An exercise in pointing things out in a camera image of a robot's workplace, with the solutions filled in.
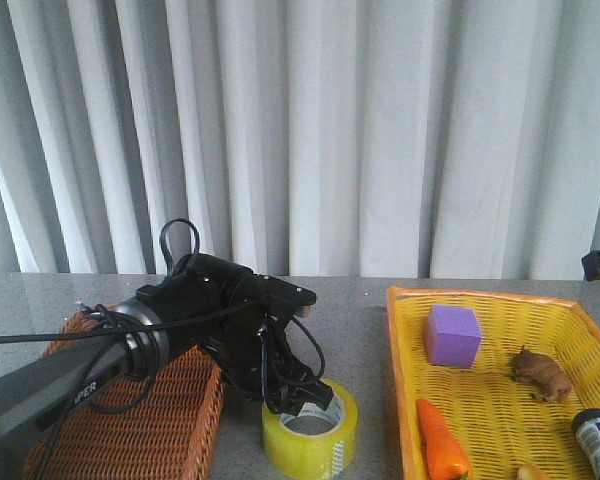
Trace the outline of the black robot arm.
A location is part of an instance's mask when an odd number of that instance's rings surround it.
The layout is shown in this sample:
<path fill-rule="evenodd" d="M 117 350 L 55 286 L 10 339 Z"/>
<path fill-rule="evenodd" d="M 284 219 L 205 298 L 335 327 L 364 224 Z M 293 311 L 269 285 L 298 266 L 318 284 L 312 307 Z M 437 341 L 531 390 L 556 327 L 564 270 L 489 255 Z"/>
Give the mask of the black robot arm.
<path fill-rule="evenodd" d="M 158 284 L 112 307 L 87 307 L 91 326 L 65 348 L 0 377 L 0 441 L 32 442 L 122 377 L 142 381 L 193 348 L 272 412 L 327 408 L 332 389 L 291 351 L 286 327 L 314 292 L 207 254 L 182 258 Z"/>

